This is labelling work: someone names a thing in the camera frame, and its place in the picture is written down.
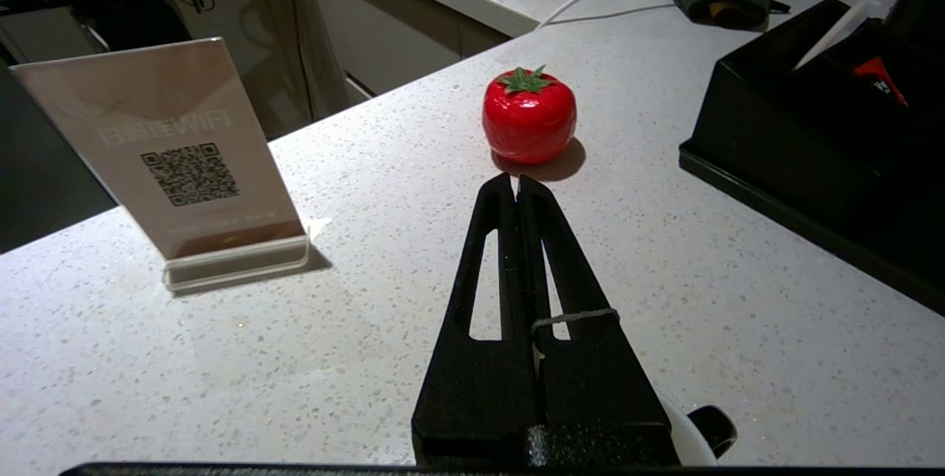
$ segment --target tomato-shaped kitchen timer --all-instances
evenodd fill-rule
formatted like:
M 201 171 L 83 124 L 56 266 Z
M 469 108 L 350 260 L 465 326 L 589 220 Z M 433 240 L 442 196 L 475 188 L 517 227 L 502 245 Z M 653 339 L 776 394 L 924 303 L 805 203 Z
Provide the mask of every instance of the tomato-shaped kitchen timer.
M 574 136 L 574 93 L 553 75 L 510 70 L 489 83 L 482 107 L 482 127 L 500 157 L 521 164 L 554 159 Z

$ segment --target floor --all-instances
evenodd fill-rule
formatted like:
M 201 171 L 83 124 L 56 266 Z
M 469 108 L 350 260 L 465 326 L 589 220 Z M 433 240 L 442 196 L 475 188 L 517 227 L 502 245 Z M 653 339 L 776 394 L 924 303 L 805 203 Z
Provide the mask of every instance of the floor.
M 115 206 L 6 65 L 0 106 L 0 253 Z

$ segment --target qr code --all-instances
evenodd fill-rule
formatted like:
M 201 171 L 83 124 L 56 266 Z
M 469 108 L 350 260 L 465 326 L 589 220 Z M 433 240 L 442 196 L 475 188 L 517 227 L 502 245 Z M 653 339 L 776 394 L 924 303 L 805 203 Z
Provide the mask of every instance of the qr code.
M 215 143 L 142 154 L 141 159 L 175 207 L 239 196 Z

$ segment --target black organizer box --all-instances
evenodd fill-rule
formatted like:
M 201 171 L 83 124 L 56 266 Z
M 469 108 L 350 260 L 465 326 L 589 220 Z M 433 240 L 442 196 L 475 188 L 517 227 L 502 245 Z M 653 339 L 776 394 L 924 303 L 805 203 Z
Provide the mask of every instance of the black organizer box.
M 926 4 L 900 0 L 890 20 Z M 870 20 L 794 72 L 847 9 L 820 2 L 720 60 L 679 165 L 945 314 L 941 48 Z M 874 56 L 908 107 L 853 74 Z

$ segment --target speckled countertop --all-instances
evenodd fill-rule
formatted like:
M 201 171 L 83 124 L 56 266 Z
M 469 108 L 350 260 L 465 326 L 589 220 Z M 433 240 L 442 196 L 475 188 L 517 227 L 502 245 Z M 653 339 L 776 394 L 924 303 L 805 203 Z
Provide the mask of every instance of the speckled countertop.
M 482 86 L 538 63 L 574 87 L 583 153 L 532 173 L 652 383 L 735 420 L 726 462 L 945 465 L 945 318 L 676 166 L 712 63 L 753 35 L 670 8 L 560 24 L 274 142 L 320 271 L 175 298 L 122 208 L 2 255 L 0 465 L 411 463 L 473 200 L 498 173 Z

